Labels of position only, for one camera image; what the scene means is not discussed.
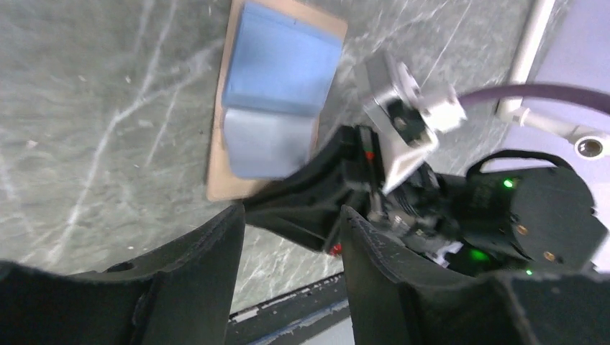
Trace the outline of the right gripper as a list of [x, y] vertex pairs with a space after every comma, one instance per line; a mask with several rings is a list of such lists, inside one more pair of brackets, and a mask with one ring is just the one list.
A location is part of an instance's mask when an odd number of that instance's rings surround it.
[[458, 242], [443, 182], [425, 162], [382, 193], [378, 135], [369, 126], [341, 126], [300, 170], [243, 199], [246, 223], [314, 252], [338, 242], [343, 205], [416, 253], [438, 253]]

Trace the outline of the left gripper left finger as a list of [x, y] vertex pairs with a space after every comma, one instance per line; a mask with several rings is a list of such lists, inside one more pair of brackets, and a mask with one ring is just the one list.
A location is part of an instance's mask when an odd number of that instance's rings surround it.
[[245, 235], [233, 205], [103, 272], [1, 263], [3, 344], [223, 344]]

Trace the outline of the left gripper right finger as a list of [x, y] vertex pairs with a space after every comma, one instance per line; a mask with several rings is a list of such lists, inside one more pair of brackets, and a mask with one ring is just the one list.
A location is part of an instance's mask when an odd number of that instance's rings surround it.
[[356, 344], [607, 344], [609, 276], [520, 270], [468, 277], [341, 210]]

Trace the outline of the tan leather card holder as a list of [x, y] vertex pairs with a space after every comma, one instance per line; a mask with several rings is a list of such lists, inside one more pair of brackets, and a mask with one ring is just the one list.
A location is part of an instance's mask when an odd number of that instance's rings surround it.
[[347, 22], [299, 1], [233, 1], [211, 133], [207, 198], [257, 193], [303, 167]]

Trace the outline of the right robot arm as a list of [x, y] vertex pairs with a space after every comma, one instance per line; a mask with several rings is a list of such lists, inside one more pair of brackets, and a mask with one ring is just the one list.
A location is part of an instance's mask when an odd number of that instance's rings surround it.
[[300, 170], [243, 200], [246, 222], [315, 252], [339, 254], [340, 211], [349, 206], [419, 256], [466, 275], [537, 267], [591, 266], [607, 228], [592, 193], [563, 159], [505, 149], [492, 159], [545, 161], [543, 167], [465, 175], [422, 163], [384, 194], [380, 139], [368, 126], [343, 126]]

